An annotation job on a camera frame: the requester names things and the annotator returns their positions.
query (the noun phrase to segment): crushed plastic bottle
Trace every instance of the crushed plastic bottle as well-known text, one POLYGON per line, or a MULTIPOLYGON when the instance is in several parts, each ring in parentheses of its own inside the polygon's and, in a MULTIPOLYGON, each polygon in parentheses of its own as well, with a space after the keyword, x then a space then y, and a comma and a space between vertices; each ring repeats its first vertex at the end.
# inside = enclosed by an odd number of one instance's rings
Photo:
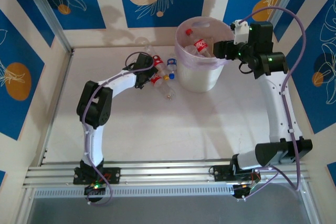
POLYGON ((175 97, 175 91, 157 73, 151 78, 151 83, 167 100, 175 97))
POLYGON ((154 48, 150 45, 145 46, 145 52, 153 57, 154 60, 154 66, 158 69, 159 76, 162 76, 162 78, 166 81, 169 80, 169 72, 167 70, 167 67, 165 63, 163 63, 162 59, 159 55, 155 52, 154 48))
POLYGON ((190 37, 192 43, 201 55, 204 55, 206 58, 215 57, 214 54, 210 51, 210 48, 204 41, 204 39, 201 38, 199 35, 195 34, 192 29, 186 30, 185 33, 190 37))

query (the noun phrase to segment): white table surface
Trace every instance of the white table surface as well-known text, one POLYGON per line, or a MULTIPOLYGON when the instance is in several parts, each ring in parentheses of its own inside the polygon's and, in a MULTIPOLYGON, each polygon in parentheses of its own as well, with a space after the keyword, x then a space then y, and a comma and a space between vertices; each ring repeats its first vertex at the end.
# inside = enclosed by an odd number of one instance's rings
MULTIPOLYGON (((84 148, 76 108, 85 83, 111 77, 124 67, 128 48, 76 49, 48 140, 44 163, 78 162, 84 148)), ((156 47, 167 59, 171 46, 156 47)), ((269 124, 261 89, 252 74, 241 74, 239 62, 224 66, 216 86, 206 93, 175 90, 165 100, 150 83, 128 89, 112 101, 104 128, 105 161, 159 161, 231 158, 268 142, 269 124)))

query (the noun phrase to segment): white bucket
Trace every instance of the white bucket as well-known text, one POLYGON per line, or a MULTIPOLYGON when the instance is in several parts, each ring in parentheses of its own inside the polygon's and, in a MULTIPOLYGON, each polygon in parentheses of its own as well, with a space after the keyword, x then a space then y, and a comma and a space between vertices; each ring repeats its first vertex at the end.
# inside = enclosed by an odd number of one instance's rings
POLYGON ((228 63, 225 59, 200 58, 184 50, 191 44, 185 31, 192 28, 204 38, 212 37, 214 42, 233 40, 230 27, 222 21, 210 17, 190 18, 179 25, 175 35, 175 53, 177 56, 177 75, 182 87, 192 92, 206 92, 214 87, 217 79, 228 63))

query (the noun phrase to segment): bottle cap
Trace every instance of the bottle cap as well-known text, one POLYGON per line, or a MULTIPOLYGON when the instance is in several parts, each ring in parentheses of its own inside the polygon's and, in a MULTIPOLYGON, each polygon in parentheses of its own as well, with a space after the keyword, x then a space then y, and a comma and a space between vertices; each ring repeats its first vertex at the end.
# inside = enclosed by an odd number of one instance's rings
POLYGON ((189 36, 190 34, 193 33, 193 31, 189 28, 188 30, 185 31, 185 33, 189 36))
POLYGON ((167 60, 167 65, 170 65, 170 64, 174 64, 174 65, 176 65, 176 59, 174 59, 174 58, 170 58, 170 59, 168 59, 168 60, 167 60))

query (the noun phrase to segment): purple cable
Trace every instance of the purple cable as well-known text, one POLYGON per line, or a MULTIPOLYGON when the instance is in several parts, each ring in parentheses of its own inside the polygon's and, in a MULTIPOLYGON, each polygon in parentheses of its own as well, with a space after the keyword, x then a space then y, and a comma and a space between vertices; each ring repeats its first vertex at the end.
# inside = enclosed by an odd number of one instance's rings
MULTIPOLYGON (((135 54, 140 54, 140 53, 145 54, 145 55, 147 55, 147 56, 150 56, 150 55, 147 54, 146 52, 141 52, 141 51, 139 51, 139 52, 133 52, 133 53, 131 53, 130 55, 128 55, 128 57, 126 58, 125 64, 127 64, 127 60, 128 60, 131 56, 133 56, 133 55, 135 55, 135 54)), ((114 76, 114 77, 112 77, 111 79, 105 81, 104 83, 102 83, 101 85, 99 85, 99 86, 96 88, 96 90, 93 92, 92 96, 90 97, 90 100, 89 100, 88 104, 87 104, 86 107, 85 107, 85 110, 84 110, 84 113, 83 113, 83 116, 82 116, 82 120, 81 120, 81 121, 82 121, 82 124, 84 125, 84 128, 85 128, 85 152, 86 152, 86 155, 87 155, 87 157, 88 157, 88 160, 89 160, 91 166, 92 166, 93 169, 97 172, 97 174, 104 180, 104 182, 106 183, 106 185, 108 186, 108 188, 109 188, 109 190, 110 190, 110 198, 109 198, 106 202, 104 202, 104 203, 102 203, 102 204, 97 204, 97 203, 93 203, 93 202, 88 201, 90 205, 93 205, 93 206, 106 206, 106 205, 111 201, 111 199, 112 199, 112 187, 111 187, 110 183, 108 182, 108 180, 104 177, 104 175, 102 175, 102 173, 96 168, 96 166, 94 165, 94 163, 92 162, 91 157, 90 157, 90 139, 89 139, 89 134, 86 134, 86 132, 89 131, 89 126, 88 126, 88 124, 85 122, 85 118, 86 118, 86 115, 87 115, 87 113, 88 113, 89 107, 90 107, 92 101, 94 100, 96 94, 98 93, 98 91, 99 91, 102 87, 104 87, 105 85, 109 84, 111 81, 114 81, 114 80, 118 79, 119 77, 125 76, 125 75, 127 75, 127 74, 132 74, 132 73, 139 72, 139 71, 146 71, 146 70, 149 70, 149 69, 151 69, 153 66, 154 66, 154 61, 153 61, 153 63, 151 64, 150 67, 142 68, 142 69, 137 69, 137 70, 133 70, 133 71, 129 71, 129 72, 124 73, 124 74, 119 74, 119 75, 114 76)))
MULTIPOLYGON (((301 32, 302 32, 302 48, 301 48, 301 51, 300 51, 300 54, 299 54, 299 57, 298 59, 296 60, 295 64, 293 65, 293 67, 290 69, 290 71, 288 72, 287 76, 285 77, 284 79, 284 82, 282 84, 282 87, 281 87, 281 93, 282 93, 282 101, 283 101, 283 105, 285 107, 285 111, 286 111, 286 116, 287 116, 287 120, 288 120, 288 124, 289 124, 289 128, 290 129, 293 129, 293 124, 292 124, 292 120, 291 120, 291 116, 290 116, 290 112, 289 112, 289 108, 288 108, 288 103, 287 103, 287 100, 286 100, 286 96, 285 96, 285 88, 286 88, 286 84, 288 82, 288 79, 290 78, 290 76, 293 74, 294 70, 296 69, 296 67, 298 66, 298 64, 300 63, 302 57, 303 57, 303 53, 306 49, 306 43, 307 43, 307 37, 306 37, 306 31, 304 29, 304 26, 303 26, 303 23, 301 22, 301 20, 299 19, 299 17, 291 12, 290 10, 286 9, 286 8, 283 8, 283 7, 279 7, 279 6, 268 6, 268 7, 264 7, 264 8, 261 8, 259 10, 256 10, 255 12, 251 13, 250 15, 248 15, 246 18, 242 19, 241 21, 239 21, 239 24, 248 20, 249 18, 251 18, 253 15, 255 15, 256 13, 258 12, 262 12, 263 10, 268 10, 268 9, 277 9, 277 10, 281 10, 289 15, 291 15, 296 21, 297 23, 299 24, 300 26, 300 29, 301 29, 301 32)), ((280 171, 278 168, 276 167, 272 167, 273 169, 277 170, 278 173, 273 177, 275 178, 279 173, 289 182, 289 184, 294 188, 295 191, 299 191, 300 190, 300 186, 301 186, 301 171, 300 171, 300 157, 299 157, 299 150, 298 150, 298 145, 296 143, 296 139, 295 139, 295 136, 294 136, 294 133, 290 133, 290 136, 292 138, 292 141, 293 141, 293 146, 294 146, 294 153, 295 153, 295 159, 296 159, 296 173, 297 173, 297 184, 296 186, 290 181, 290 179, 282 172, 280 171)), ((270 179, 269 181, 267 181, 264 186, 266 186, 268 183, 270 183, 272 180, 270 179)))
POLYGON ((271 181, 273 179, 275 179, 276 176, 278 176, 279 173, 276 173, 276 175, 274 175, 269 181, 267 181, 266 183, 264 183, 260 188, 258 188, 257 190, 255 190, 253 193, 247 195, 244 199, 248 199, 249 197, 251 197, 252 195, 256 194, 257 192, 259 192, 260 190, 262 190, 265 186, 267 186, 269 183, 271 183, 271 181))

